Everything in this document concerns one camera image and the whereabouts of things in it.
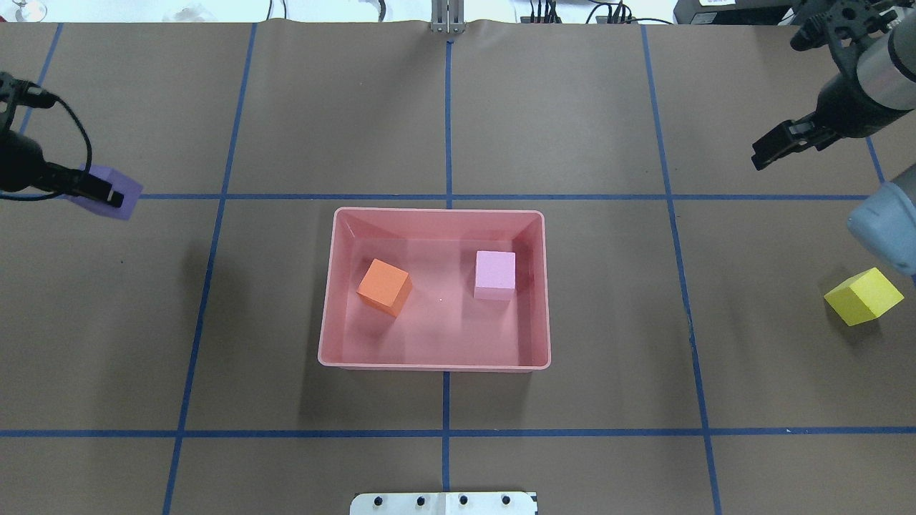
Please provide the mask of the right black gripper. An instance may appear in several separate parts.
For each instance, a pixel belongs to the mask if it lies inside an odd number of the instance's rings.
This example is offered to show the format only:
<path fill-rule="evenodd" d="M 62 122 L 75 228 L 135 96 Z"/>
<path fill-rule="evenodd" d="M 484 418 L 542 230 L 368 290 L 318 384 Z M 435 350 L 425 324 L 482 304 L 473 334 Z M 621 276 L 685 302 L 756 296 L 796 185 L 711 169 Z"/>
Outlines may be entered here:
<path fill-rule="evenodd" d="M 822 88 L 812 117 L 785 120 L 752 144 L 751 161 L 765 170 L 776 160 L 814 147 L 825 149 L 835 138 L 864 138 L 895 121 L 895 111 L 868 97 L 853 79 L 840 73 Z"/>

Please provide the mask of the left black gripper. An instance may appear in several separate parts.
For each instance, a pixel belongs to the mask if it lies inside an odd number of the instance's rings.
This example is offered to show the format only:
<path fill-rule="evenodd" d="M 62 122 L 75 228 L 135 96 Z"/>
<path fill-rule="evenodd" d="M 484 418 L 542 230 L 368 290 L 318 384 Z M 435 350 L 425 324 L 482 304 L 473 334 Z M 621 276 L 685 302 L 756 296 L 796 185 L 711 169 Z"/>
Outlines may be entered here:
<path fill-rule="evenodd" d="M 21 192 L 26 188 L 43 190 L 47 195 L 67 199 L 82 198 L 121 208 L 125 201 L 108 180 L 87 170 L 56 166 L 45 159 L 42 147 L 15 131 L 4 131 L 1 137 L 2 192 Z"/>

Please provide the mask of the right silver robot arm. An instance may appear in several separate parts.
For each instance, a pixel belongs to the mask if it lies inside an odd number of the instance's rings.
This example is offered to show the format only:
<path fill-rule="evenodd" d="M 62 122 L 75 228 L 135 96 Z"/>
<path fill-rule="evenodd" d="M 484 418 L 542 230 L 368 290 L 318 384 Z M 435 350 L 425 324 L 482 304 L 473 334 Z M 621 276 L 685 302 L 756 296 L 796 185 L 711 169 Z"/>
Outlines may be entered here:
<path fill-rule="evenodd" d="M 799 1 L 791 47 L 828 48 L 837 74 L 812 113 L 776 124 L 753 143 L 762 170 L 845 139 L 868 143 L 881 185 L 848 216 L 863 247 L 914 276 L 915 33 L 912 1 Z"/>

